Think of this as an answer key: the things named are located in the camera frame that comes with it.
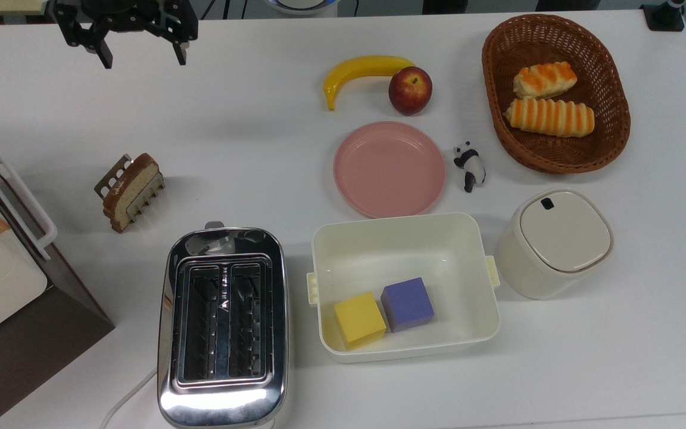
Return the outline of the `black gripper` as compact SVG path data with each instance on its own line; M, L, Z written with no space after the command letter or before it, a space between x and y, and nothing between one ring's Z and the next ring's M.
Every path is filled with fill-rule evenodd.
M88 28L78 22L79 9L92 20ZM155 33L171 43L182 66L190 41L198 39L198 16L190 1L81 1L78 6L55 2L52 14L66 43L97 55L106 70L113 63L105 43L108 32Z

